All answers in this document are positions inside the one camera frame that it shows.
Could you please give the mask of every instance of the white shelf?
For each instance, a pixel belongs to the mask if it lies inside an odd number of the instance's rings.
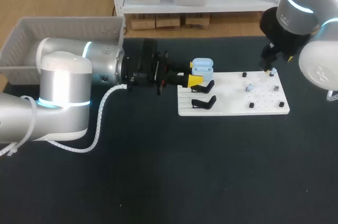
[[[277,6],[278,0],[208,0],[206,6],[176,6],[173,0],[162,0],[160,4],[129,4],[122,0],[125,14],[149,13],[213,13],[213,12],[247,12],[265,11]]]

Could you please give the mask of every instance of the white pegboard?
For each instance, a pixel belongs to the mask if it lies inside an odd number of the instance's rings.
[[[208,94],[192,92],[190,88],[177,87],[180,116],[248,116],[248,115],[284,115],[290,112],[278,74],[270,77],[268,73],[216,72],[213,74],[215,85]],[[246,87],[253,84],[254,89],[246,92]],[[210,110],[193,108],[192,99],[208,102],[216,95],[217,101]]]

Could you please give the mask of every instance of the light blue object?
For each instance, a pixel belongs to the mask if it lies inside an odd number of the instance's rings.
[[[305,7],[302,7],[302,6],[299,6],[297,3],[295,3],[293,0],[288,0],[290,2],[291,5],[293,5],[295,8],[297,8],[298,10],[301,10],[305,13],[310,13],[310,14],[313,14],[313,11],[308,9],[308,8],[305,8]]]
[[[213,78],[212,67],[193,67],[192,75],[203,76],[203,81],[211,81]]]
[[[47,108],[57,108],[57,106],[50,105],[50,104],[44,104],[43,102],[39,102],[39,101],[36,101],[36,104],[47,107]]]
[[[91,42],[86,43],[86,46],[84,47],[83,54],[82,54],[83,58],[85,58],[87,56],[87,51],[88,51],[88,47],[89,47],[90,44],[91,44]]]
[[[254,86],[253,86],[253,84],[248,84],[248,86],[247,86],[247,88],[246,88],[246,92],[250,92],[250,91],[252,91],[254,89]]]
[[[271,69],[270,75],[275,75],[276,73],[277,73],[277,69],[273,67]]]
[[[79,107],[79,106],[86,106],[90,104],[90,101],[85,102],[65,102],[65,103],[58,103],[53,101],[46,101],[39,98],[39,102],[41,104],[49,105],[49,106],[59,106],[59,107]]]
[[[212,59],[205,59],[205,58],[197,58],[192,61],[193,67],[212,67],[213,61]]]
[[[330,23],[330,22],[338,22],[338,18],[333,18],[331,20],[328,20],[327,22],[325,22],[322,26],[326,25],[327,23]]]

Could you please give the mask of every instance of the white spiral cable wrap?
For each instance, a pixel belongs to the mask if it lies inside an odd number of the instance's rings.
[[[20,146],[22,146],[23,144],[25,144],[25,142],[30,138],[30,136],[33,133],[35,122],[36,122],[36,113],[37,113],[36,102],[30,96],[22,96],[20,98],[22,98],[22,99],[28,99],[31,102],[31,104],[32,104],[32,120],[31,120],[31,123],[30,123],[30,125],[28,127],[28,131],[27,131],[26,135],[23,137],[23,139],[19,143],[11,143],[8,146],[6,146],[4,149],[2,149],[0,151],[0,156],[4,155],[8,151],[9,151],[8,156],[11,156],[13,153],[16,153],[17,149]]]
[[[98,113],[98,116],[97,116],[95,138],[94,138],[93,143],[89,147],[84,148],[84,149],[77,149],[77,148],[62,145],[62,144],[55,142],[55,141],[48,141],[48,142],[51,143],[54,146],[57,146],[59,148],[62,148],[64,150],[71,151],[71,152],[74,152],[74,153],[88,153],[89,151],[93,150],[94,147],[96,146],[97,142],[99,141],[100,130],[101,130],[102,112],[103,112],[103,109],[104,109],[105,102],[106,102],[107,98],[109,97],[109,95],[111,93],[113,93],[115,90],[118,90],[118,89],[127,89],[127,85],[126,84],[116,85],[116,86],[110,88],[105,93],[105,95],[103,96],[101,103],[100,103],[100,107],[99,107],[99,113]]]
[[[333,91],[327,92],[326,100],[328,100],[328,101],[336,101],[336,100],[338,100],[338,94],[334,95],[334,96],[332,96],[332,95],[333,95]]]

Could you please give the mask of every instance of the black table mat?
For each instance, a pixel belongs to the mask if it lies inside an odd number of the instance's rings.
[[[127,54],[142,39],[126,39]],[[259,70],[265,38],[161,39],[171,59],[207,57],[215,72]],[[46,142],[0,157],[1,223],[337,223],[337,103],[295,59],[277,64],[290,113],[180,117],[168,86],[117,91],[88,154]],[[94,87],[87,147],[106,88]],[[14,95],[38,87],[9,86]]]

